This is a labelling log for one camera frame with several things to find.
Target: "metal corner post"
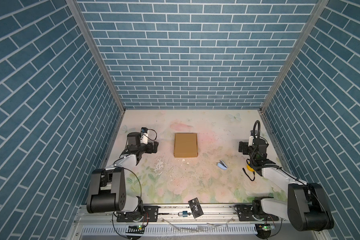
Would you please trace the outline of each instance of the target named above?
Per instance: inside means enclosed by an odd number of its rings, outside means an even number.
[[[309,16],[306,24],[301,30],[301,33],[296,40],[295,45],[293,46],[290,54],[288,55],[287,59],[284,62],[284,65],[281,67],[281,70],[278,76],[275,79],[275,82],[271,86],[267,97],[265,98],[264,102],[262,103],[260,110],[264,113],[265,109],[268,107],[269,103],[271,102],[273,96],[276,94],[277,89],[283,82],[285,76],[287,75],[289,69],[291,68],[293,62],[295,61],[297,55],[299,54],[302,46],[304,45],[305,41],[307,40],[309,34],[311,33],[313,27],[315,26],[317,20],[319,19],[321,13],[324,11],[329,0],[317,0],[315,7],[312,9],[311,15]]]
[[[81,33],[83,34],[83,37],[89,47],[89,50],[91,51],[97,66],[99,67],[110,92],[112,93],[113,98],[116,101],[116,104],[119,106],[121,113],[125,112],[124,105],[116,91],[115,85],[113,84],[112,78],[106,68],[106,65],[103,61],[103,58],[101,57],[101,54],[99,52],[99,49],[96,46],[95,40],[92,37],[91,31],[88,28],[88,25],[84,19],[84,16],[80,10],[79,4],[77,3],[77,0],[66,0],[68,7],[70,11],[72,12],[73,18],[76,20],[77,25],[79,26],[79,29]]]

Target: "black mounting plate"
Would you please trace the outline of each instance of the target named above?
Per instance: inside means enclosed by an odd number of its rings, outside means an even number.
[[[240,222],[257,221],[257,219],[255,219],[253,217],[251,208],[252,208],[252,205],[246,205],[246,204],[235,205],[235,209],[238,212],[237,215],[239,216]],[[272,219],[274,221],[279,220],[279,217],[272,215],[272,214],[259,214],[259,217],[267,219],[267,221],[272,221]]]
[[[144,206],[143,212],[144,214],[148,213],[149,222],[157,222],[158,206]],[[134,221],[123,217],[123,214],[118,214],[117,222],[134,222]]]

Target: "cardboard box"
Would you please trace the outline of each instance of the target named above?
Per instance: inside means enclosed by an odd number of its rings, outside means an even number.
[[[175,157],[197,157],[197,134],[175,133]]]

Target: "side wall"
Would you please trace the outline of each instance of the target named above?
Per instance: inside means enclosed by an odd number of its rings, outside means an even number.
[[[126,108],[258,109],[317,0],[79,0]]]
[[[67,236],[119,114],[64,0],[0,0],[0,240]]]
[[[360,239],[360,1],[330,0],[266,109],[293,173],[320,182],[336,226]]]

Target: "floral tabletop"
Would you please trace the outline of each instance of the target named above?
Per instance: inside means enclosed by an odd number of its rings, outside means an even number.
[[[195,197],[202,203],[252,202],[257,196],[286,201],[285,192],[273,182],[258,174],[251,182],[242,170],[248,156],[238,152],[239,141],[248,140],[256,120],[260,120],[256,110],[127,110],[107,165],[124,150],[128,133],[147,127],[158,134],[158,151],[143,154],[131,169],[141,182],[145,204],[187,203]],[[268,158],[280,164],[263,124],[261,127],[261,136],[269,142]],[[197,133],[198,157],[173,156],[176,132]],[[217,166],[220,160],[227,170]],[[138,196],[137,179],[127,171],[125,175],[127,193]]]

